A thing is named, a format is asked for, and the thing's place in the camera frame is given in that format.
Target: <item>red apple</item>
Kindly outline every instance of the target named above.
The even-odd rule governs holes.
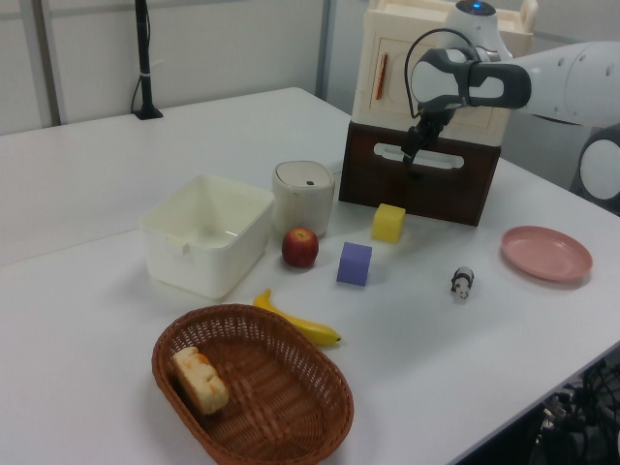
[[[282,239],[282,258],[299,268],[312,266],[319,255],[319,239],[307,228],[292,228]]]

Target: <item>white cup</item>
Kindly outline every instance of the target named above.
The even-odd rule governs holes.
[[[325,234],[334,186],[331,172],[317,162],[285,162],[275,167],[272,175],[275,229],[284,234],[302,226],[317,236]]]

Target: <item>bread slice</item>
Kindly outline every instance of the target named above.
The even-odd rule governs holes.
[[[229,391],[209,359],[196,347],[186,347],[172,356],[174,372],[194,406],[203,415],[213,414],[229,401]]]

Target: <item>white bin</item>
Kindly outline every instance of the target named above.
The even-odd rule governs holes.
[[[197,176],[139,220],[150,275],[220,298],[264,253],[270,191],[214,175]]]

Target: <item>cup lid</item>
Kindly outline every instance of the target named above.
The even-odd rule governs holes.
[[[331,172],[317,162],[285,162],[275,167],[275,173],[292,187],[324,188],[333,184]]]

